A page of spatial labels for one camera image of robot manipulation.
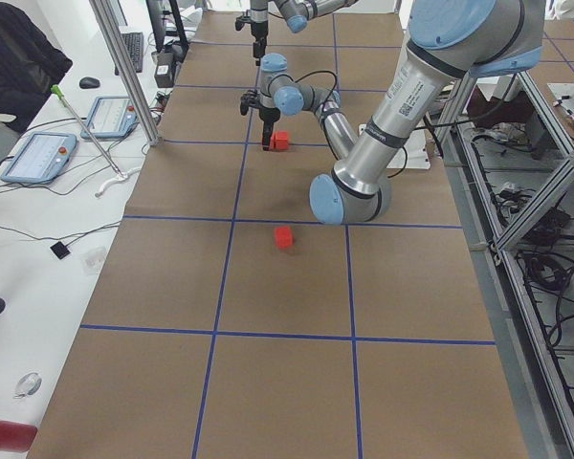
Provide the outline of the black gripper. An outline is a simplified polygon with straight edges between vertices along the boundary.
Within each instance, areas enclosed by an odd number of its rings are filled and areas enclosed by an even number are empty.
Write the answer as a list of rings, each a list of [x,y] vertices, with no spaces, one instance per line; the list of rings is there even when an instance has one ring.
[[[266,101],[256,89],[248,90],[240,97],[240,114],[246,116],[251,109],[256,109],[263,121],[261,145],[264,151],[269,151],[274,133],[274,123],[280,120],[280,111]]]
[[[235,29],[240,32],[246,25],[251,28],[251,34],[254,38],[253,56],[255,65],[260,66],[261,57],[266,54],[267,37],[268,37],[268,13],[267,12],[245,12],[235,19]]]

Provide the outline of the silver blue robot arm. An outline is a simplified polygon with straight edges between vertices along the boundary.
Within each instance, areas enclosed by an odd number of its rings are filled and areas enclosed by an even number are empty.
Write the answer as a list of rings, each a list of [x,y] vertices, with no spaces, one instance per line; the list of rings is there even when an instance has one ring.
[[[406,59],[361,134],[349,125],[332,89],[295,81],[287,60],[266,51],[268,4],[253,1],[235,27],[251,28],[260,86],[245,93],[240,110],[256,108],[269,149],[281,116],[312,113],[337,161],[309,189],[316,218],[329,225],[372,221],[390,201],[386,168],[441,90],[466,75],[496,77],[533,68],[541,58],[542,1],[416,1],[408,22]]]
[[[318,17],[323,17],[334,11],[349,8],[357,3],[357,0],[279,0],[274,1],[279,16],[285,21],[292,33],[303,31],[308,23]],[[270,1],[251,1],[250,7],[235,19],[235,29],[239,32],[246,25],[250,26],[251,35],[254,38],[253,57],[257,67],[266,54],[267,39],[269,34],[269,4]]]

